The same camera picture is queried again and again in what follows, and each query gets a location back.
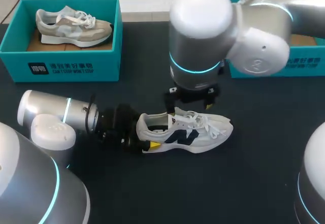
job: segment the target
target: black cable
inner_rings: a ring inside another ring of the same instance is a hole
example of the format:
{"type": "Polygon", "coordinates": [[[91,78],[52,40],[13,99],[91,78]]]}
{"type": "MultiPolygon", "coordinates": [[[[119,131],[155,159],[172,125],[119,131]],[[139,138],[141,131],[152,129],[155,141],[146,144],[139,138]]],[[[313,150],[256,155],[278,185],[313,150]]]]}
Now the black cable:
{"type": "Polygon", "coordinates": [[[96,95],[93,93],[90,97],[88,108],[86,109],[87,110],[87,112],[86,112],[86,132],[87,132],[87,134],[90,134],[90,130],[88,127],[88,117],[89,117],[89,113],[90,113],[90,107],[95,102],[95,98],[96,98],[96,95]]]}
{"type": "Polygon", "coordinates": [[[7,19],[7,17],[9,17],[9,15],[12,13],[12,11],[16,8],[16,6],[18,5],[20,0],[18,0],[16,2],[16,4],[14,5],[14,7],[10,10],[10,12],[5,16],[5,18],[0,22],[0,24],[3,24],[3,22],[7,19]]]}

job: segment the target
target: beige sneaker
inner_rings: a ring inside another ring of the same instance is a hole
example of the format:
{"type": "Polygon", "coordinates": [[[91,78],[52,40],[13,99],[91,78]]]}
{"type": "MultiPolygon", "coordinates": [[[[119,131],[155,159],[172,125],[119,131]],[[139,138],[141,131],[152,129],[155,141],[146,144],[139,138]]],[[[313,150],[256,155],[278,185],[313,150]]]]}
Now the beige sneaker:
{"type": "Polygon", "coordinates": [[[111,23],[96,20],[81,11],[67,14],[49,13],[40,9],[36,12],[36,25],[43,44],[74,44],[78,47],[99,45],[113,31],[111,23]]]}

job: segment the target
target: shoe tongue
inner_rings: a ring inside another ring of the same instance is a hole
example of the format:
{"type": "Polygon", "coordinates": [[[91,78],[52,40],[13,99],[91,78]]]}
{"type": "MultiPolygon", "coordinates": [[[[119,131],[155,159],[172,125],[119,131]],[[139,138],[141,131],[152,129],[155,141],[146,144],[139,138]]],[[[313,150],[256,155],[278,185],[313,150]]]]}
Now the shoe tongue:
{"type": "Polygon", "coordinates": [[[187,123],[192,122],[191,119],[188,117],[180,116],[180,115],[172,116],[168,114],[168,129],[170,129],[177,121],[182,121],[187,123]]]}
{"type": "Polygon", "coordinates": [[[62,14],[59,14],[56,18],[56,23],[60,22],[60,20],[62,18],[65,18],[67,20],[70,20],[70,21],[73,21],[74,23],[80,23],[82,22],[82,20],[78,19],[78,18],[75,18],[75,17],[69,17],[69,16],[66,16],[66,15],[62,15],[62,14]]]}
{"type": "Polygon", "coordinates": [[[168,129],[170,129],[174,125],[175,122],[176,122],[175,117],[168,114],[168,129]]]}
{"type": "Polygon", "coordinates": [[[56,23],[60,22],[60,20],[62,19],[63,15],[62,14],[59,14],[57,17],[56,17],[56,23]]]}

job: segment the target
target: black logo on box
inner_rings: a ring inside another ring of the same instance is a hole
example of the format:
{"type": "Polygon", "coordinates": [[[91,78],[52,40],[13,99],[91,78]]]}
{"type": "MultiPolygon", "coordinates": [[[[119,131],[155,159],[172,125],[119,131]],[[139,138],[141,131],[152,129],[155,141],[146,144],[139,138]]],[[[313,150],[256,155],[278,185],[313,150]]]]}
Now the black logo on box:
{"type": "Polygon", "coordinates": [[[49,74],[49,71],[47,70],[45,63],[43,63],[43,62],[28,63],[28,66],[30,68],[31,73],[33,73],[34,75],[49,74]]]}

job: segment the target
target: navy n logo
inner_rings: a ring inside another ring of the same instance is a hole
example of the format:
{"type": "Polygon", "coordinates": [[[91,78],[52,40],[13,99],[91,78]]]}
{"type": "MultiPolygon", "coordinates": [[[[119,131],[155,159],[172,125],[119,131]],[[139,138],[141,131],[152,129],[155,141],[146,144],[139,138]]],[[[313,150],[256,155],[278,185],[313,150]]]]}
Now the navy n logo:
{"type": "Polygon", "coordinates": [[[193,130],[189,135],[188,138],[186,137],[187,131],[186,130],[176,130],[173,132],[172,135],[165,141],[167,144],[174,143],[177,141],[178,144],[185,144],[191,145],[191,143],[199,136],[198,131],[193,130]]]}

